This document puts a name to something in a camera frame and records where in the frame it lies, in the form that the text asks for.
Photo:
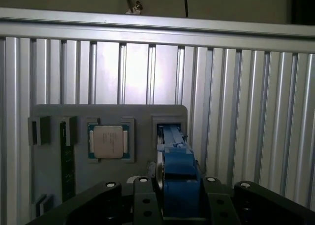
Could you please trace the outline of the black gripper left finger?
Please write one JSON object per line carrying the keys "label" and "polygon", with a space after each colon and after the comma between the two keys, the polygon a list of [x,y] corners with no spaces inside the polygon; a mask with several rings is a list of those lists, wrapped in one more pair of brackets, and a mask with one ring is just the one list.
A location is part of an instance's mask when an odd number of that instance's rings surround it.
{"label": "black gripper left finger", "polygon": [[127,194],[119,182],[100,182],[30,222],[31,225],[161,225],[152,180],[137,177]]}

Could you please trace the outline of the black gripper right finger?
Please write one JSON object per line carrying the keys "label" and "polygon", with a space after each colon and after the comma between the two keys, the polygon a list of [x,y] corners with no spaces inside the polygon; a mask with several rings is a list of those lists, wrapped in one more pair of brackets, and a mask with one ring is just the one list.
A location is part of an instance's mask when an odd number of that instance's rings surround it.
{"label": "black gripper right finger", "polygon": [[257,183],[237,182],[227,187],[217,178],[204,177],[208,225],[313,225],[314,211]]}

